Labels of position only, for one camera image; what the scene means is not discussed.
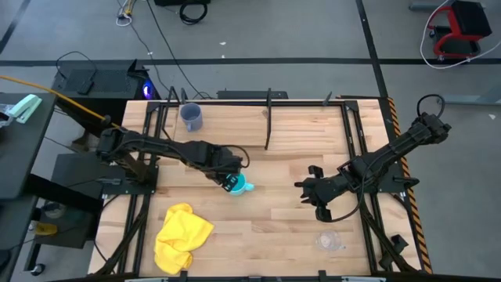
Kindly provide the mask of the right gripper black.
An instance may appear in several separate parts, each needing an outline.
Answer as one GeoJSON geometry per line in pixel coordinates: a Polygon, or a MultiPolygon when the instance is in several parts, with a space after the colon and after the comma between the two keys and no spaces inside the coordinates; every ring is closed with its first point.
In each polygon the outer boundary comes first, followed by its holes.
{"type": "Polygon", "coordinates": [[[295,187],[314,187],[303,189],[301,203],[314,206],[315,217],[320,222],[331,222],[331,211],[326,206],[347,190],[347,180],[341,175],[324,178],[323,169],[315,165],[308,166],[308,174],[311,177],[294,184],[295,187]]]}

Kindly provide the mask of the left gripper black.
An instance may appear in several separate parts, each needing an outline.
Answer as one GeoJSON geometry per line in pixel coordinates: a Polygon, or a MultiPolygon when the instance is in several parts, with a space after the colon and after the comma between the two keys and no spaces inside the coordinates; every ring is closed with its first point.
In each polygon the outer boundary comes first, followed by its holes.
{"type": "Polygon", "coordinates": [[[222,181],[222,188],[230,192],[239,182],[245,182],[245,175],[240,172],[243,168],[243,158],[234,154],[233,145],[213,145],[209,147],[205,164],[205,176],[213,181],[222,181]]]}

